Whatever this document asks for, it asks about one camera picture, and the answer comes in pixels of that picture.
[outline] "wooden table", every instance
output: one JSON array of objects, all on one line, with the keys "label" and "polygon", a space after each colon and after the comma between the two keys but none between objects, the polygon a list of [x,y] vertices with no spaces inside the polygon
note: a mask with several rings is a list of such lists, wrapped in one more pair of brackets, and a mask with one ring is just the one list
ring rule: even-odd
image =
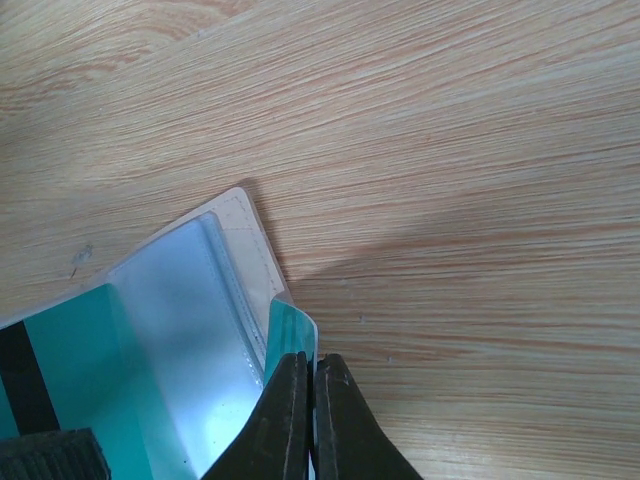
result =
[{"label": "wooden table", "polygon": [[425,477],[640,477],[638,2],[0,9],[2,315],[242,184]]}]

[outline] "black magnetic stripe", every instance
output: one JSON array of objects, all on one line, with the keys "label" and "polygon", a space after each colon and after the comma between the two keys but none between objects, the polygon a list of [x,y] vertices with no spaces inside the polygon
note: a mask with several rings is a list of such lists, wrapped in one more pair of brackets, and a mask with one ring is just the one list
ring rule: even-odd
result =
[{"label": "black magnetic stripe", "polygon": [[60,430],[24,322],[0,330],[0,377],[20,435]]}]

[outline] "black stripe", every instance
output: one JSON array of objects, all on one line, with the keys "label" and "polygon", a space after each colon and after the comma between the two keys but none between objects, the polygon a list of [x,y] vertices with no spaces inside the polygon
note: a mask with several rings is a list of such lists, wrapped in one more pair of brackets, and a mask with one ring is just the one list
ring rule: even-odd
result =
[{"label": "black stripe", "polygon": [[0,377],[20,435],[60,430],[24,322],[0,330]]}]

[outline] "wood grain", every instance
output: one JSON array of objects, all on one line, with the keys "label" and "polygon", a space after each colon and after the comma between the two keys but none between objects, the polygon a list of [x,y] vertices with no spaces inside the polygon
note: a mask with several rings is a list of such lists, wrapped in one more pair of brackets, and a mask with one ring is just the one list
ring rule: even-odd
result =
[{"label": "wood grain", "polygon": [[638,32],[631,1],[261,2],[2,124],[2,312],[241,183],[425,477],[638,478]]},{"label": "wood grain", "polygon": [[248,9],[253,0],[8,0],[0,115],[65,94]]}]

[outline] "teal tab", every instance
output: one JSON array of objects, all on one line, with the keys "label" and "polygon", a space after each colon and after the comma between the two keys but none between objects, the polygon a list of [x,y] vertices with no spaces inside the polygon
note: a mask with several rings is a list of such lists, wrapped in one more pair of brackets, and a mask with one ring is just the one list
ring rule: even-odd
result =
[{"label": "teal tab", "polygon": [[108,287],[34,315],[25,326],[60,427],[91,427],[114,480],[151,480]]},{"label": "teal tab", "polygon": [[4,385],[0,382],[0,441],[18,436],[18,427],[11,413],[11,406],[4,391]]},{"label": "teal tab", "polygon": [[315,371],[317,350],[318,327],[311,317],[299,308],[274,298],[269,310],[265,385],[285,353],[305,352]]}]

